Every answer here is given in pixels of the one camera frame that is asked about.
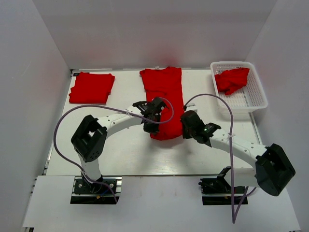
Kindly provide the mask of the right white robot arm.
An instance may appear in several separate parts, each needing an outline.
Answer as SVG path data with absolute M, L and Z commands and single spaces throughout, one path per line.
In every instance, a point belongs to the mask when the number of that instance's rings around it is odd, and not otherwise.
M 247 163 L 247 168 L 224 167 L 215 177 L 199 182 L 205 195 L 241 194 L 245 187 L 260 188 L 271 196 L 279 196 L 296 171 L 280 145 L 259 145 L 229 135 L 221 126 L 205 124 L 197 112 L 187 110 L 181 116 L 183 137 Z

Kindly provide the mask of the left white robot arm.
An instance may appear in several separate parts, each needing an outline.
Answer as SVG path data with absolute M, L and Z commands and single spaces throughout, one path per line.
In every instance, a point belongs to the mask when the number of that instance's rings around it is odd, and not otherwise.
M 85 187 L 90 192 L 96 193 L 102 187 L 98 158 L 106 140 L 124 129 L 141 124 L 146 133 L 156 135 L 159 133 L 161 114 L 166 107 L 164 99 L 156 97 L 152 101 L 138 101 L 125 111 L 110 116 L 94 118 L 87 115 L 83 118 L 71 143 L 80 158 L 82 173 L 86 179 Z

